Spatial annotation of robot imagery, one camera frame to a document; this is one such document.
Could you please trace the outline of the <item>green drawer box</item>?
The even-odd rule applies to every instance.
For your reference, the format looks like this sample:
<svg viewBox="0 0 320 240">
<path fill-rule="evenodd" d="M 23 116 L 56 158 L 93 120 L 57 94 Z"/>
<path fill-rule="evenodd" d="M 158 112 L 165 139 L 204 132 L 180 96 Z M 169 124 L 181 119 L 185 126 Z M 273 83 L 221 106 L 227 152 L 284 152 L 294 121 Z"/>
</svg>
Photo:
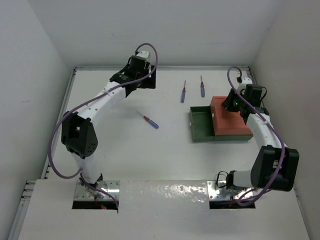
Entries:
<svg viewBox="0 0 320 240">
<path fill-rule="evenodd" d="M 193 143 L 221 141 L 249 141 L 252 134 L 216 135 L 209 106 L 191 106 L 189 109 L 191 139 Z"/>
</svg>

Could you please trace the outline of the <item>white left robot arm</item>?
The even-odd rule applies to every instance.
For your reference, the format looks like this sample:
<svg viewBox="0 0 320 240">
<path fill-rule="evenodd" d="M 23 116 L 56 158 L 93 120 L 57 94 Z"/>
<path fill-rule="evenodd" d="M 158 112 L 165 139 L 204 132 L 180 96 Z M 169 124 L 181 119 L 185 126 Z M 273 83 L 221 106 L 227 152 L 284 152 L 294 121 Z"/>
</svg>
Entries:
<svg viewBox="0 0 320 240">
<path fill-rule="evenodd" d="M 62 123 L 61 142 L 72 154 L 84 180 L 96 186 L 103 180 L 94 152 L 98 147 L 97 127 L 107 112 L 136 89 L 156 88 L 156 67 L 149 62 L 150 53 L 132 55 L 121 72 L 115 73 L 98 94 L 103 95 L 80 107 Z"/>
</svg>

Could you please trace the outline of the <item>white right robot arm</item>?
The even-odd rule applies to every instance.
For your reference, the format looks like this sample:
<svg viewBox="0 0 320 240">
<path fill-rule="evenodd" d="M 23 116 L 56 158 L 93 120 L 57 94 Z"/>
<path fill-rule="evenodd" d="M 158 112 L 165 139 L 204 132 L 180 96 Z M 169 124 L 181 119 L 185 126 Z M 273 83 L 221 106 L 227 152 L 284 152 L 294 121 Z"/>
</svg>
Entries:
<svg viewBox="0 0 320 240">
<path fill-rule="evenodd" d="M 250 170 L 229 172 L 225 188 L 263 189 L 272 181 L 270 190 L 289 192 L 294 185 L 299 152 L 282 144 L 274 133 L 269 112 L 261 106 L 263 87 L 242 83 L 237 90 L 239 94 L 231 89 L 221 105 L 228 112 L 240 114 L 245 125 L 251 130 L 259 152 Z"/>
</svg>

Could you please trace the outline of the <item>salmon red drawer box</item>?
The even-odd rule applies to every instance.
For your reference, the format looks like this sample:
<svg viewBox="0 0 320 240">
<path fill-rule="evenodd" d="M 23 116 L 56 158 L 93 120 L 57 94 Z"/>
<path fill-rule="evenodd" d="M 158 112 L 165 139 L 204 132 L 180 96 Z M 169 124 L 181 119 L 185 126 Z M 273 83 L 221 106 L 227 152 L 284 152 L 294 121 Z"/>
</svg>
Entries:
<svg viewBox="0 0 320 240">
<path fill-rule="evenodd" d="M 226 96 L 213 96 L 210 102 L 215 137 L 230 141 L 250 140 L 253 134 L 240 114 L 227 111 L 222 106 L 226 98 Z"/>
</svg>

